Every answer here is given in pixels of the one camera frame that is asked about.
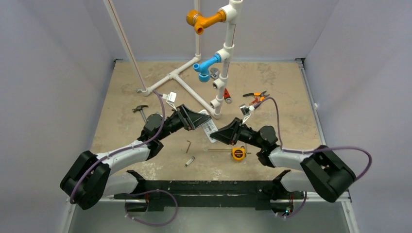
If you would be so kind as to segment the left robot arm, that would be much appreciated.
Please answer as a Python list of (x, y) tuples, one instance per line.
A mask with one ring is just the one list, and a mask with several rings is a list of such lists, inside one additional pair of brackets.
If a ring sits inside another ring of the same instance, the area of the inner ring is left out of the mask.
[(127, 193), (134, 199), (143, 196), (145, 185), (138, 180), (138, 173), (115, 173), (135, 163), (154, 158), (163, 148), (161, 140), (185, 129), (195, 130), (212, 117), (180, 105), (169, 117), (160, 114), (148, 116), (140, 137), (131, 144), (113, 151), (93, 154), (82, 152), (60, 182), (60, 188), (72, 204), (83, 210), (94, 206), (102, 197)]

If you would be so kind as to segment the white remote control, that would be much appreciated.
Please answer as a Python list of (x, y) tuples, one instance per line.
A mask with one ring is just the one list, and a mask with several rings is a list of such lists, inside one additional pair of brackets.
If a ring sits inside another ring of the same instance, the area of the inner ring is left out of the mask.
[(202, 124), (201, 128), (205, 132), (207, 138), (209, 139), (209, 141), (211, 143), (217, 142), (216, 139), (214, 139), (210, 136), (212, 133), (214, 133), (218, 130), (218, 128), (216, 127), (212, 117), (210, 117), (210, 119), (206, 123)]

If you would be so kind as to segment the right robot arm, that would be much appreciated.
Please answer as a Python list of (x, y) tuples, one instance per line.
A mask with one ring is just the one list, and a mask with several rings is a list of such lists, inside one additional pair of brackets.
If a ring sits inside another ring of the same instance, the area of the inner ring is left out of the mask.
[(325, 145), (308, 153), (281, 148), (273, 126), (255, 131), (235, 118), (210, 137), (227, 145), (241, 141), (255, 146), (260, 149), (257, 157), (262, 165), (284, 167), (273, 184), (273, 192), (280, 198), (302, 191), (315, 192), (324, 200), (335, 202), (357, 179), (352, 169)]

